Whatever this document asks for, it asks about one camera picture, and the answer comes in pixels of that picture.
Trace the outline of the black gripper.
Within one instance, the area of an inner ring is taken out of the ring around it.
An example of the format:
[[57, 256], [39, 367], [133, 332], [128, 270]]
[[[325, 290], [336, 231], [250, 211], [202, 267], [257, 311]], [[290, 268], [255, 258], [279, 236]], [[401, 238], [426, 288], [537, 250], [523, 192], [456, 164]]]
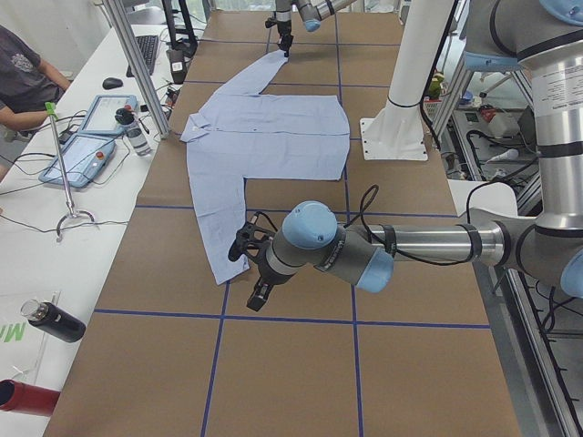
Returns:
[[277, 29], [280, 36], [278, 47], [284, 52], [284, 57], [289, 57], [292, 47], [292, 21], [278, 21]]
[[267, 303], [277, 276], [274, 274], [261, 274], [257, 279], [253, 291], [247, 300], [247, 308], [259, 311]]

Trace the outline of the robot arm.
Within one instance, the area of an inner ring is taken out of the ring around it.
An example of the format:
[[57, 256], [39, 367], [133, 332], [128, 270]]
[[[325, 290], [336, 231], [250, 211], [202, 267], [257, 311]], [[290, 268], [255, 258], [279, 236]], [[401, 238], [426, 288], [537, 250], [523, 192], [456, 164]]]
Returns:
[[531, 73], [542, 210], [534, 218], [468, 208], [446, 227], [344, 224], [322, 203], [297, 205], [276, 232], [248, 222], [232, 253], [246, 253], [260, 276], [247, 305], [260, 310], [276, 285], [302, 266], [370, 292], [394, 263], [449, 266], [479, 261], [516, 269], [572, 297], [582, 294], [582, 4], [474, 1], [465, 52], [478, 68], [522, 66]]
[[265, 27], [277, 27], [279, 34], [278, 48], [283, 52], [285, 57], [290, 55], [292, 47], [292, 8], [295, 6], [304, 27], [308, 32], [314, 32], [321, 26], [321, 22], [335, 15], [348, 5], [354, 3], [354, 0], [324, 0], [314, 5], [310, 0], [277, 0], [275, 2], [275, 11], [271, 17], [265, 21]]

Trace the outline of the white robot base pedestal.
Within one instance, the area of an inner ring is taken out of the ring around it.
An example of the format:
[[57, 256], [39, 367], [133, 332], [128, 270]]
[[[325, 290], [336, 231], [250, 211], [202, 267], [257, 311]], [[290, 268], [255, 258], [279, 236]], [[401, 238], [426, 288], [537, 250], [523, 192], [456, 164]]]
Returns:
[[420, 111], [435, 57], [455, 10], [454, 0], [410, 4], [386, 104], [376, 117], [361, 120], [364, 159], [428, 159]]

